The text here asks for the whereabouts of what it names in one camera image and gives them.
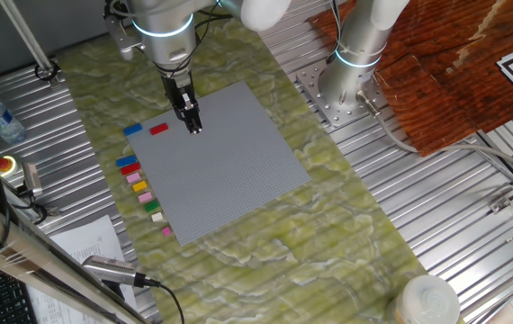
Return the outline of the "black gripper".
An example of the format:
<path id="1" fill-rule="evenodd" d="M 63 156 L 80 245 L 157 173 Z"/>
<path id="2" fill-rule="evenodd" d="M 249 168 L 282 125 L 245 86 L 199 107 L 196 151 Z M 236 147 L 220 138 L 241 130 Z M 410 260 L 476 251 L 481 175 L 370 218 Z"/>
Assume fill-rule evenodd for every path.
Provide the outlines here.
<path id="1" fill-rule="evenodd" d="M 166 97 L 174 107 L 177 119 L 183 122 L 192 134 L 199 134 L 203 126 L 198 103 L 194 100 L 192 74 L 184 72 L 176 76 L 163 76 L 162 81 Z"/>

